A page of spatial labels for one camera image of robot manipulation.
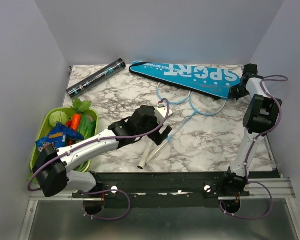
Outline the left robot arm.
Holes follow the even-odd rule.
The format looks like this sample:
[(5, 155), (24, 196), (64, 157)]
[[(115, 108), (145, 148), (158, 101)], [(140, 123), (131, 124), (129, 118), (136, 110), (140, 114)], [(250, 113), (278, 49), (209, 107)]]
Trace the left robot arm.
[(28, 182), (28, 191), (36, 180), (45, 197), (53, 197), (64, 190), (85, 192), (94, 198), (100, 194), (101, 185), (94, 172), (78, 172), (75, 168), (99, 155), (119, 150), (148, 137), (160, 145), (172, 130), (168, 126), (160, 133), (169, 117), (171, 108), (159, 104), (158, 107), (142, 105), (132, 116), (112, 123), (101, 133), (74, 145), (55, 149), (46, 146), (33, 166), (33, 176)]

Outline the black Boka shuttlecock tube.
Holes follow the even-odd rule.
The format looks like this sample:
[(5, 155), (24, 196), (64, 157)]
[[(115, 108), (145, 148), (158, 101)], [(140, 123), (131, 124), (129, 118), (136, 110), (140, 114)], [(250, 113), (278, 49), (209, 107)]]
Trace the black Boka shuttlecock tube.
[(66, 93), (72, 100), (74, 100), (75, 98), (82, 96), (86, 92), (100, 85), (105, 80), (121, 72), (125, 68), (126, 68), (126, 63), (122, 58), (119, 58), (116, 61), (112, 62), (111, 64), (103, 67), (101, 70), (86, 77), (84, 80), (81, 80), (75, 85), (69, 87), (66, 90)]

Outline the blue Sport racket bag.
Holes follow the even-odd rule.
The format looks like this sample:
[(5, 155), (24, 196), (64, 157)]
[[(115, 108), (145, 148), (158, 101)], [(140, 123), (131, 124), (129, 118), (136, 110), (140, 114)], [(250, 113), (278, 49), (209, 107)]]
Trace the blue Sport racket bag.
[(230, 88), (241, 82), (237, 73), (219, 67), (134, 61), (129, 71), (159, 83), (225, 100), (229, 98)]

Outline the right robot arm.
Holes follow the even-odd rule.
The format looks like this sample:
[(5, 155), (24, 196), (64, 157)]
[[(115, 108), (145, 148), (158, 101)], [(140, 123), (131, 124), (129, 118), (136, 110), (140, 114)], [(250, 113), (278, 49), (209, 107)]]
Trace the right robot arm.
[(240, 83), (231, 86), (227, 96), (209, 90), (195, 90), (194, 87), (175, 80), (164, 80), (167, 85), (185, 88), (183, 96), (189, 101), (193, 113), (207, 117), (220, 113), (228, 100), (251, 96), (243, 118), (245, 131), (238, 155), (220, 183), (220, 191), (226, 196), (233, 195), (239, 188), (249, 184), (249, 170), (259, 142), (280, 123), (282, 101), (268, 92), (264, 85), (266, 81), (285, 82), (287, 78), (280, 75), (260, 76), (257, 65), (247, 64), (243, 67)]

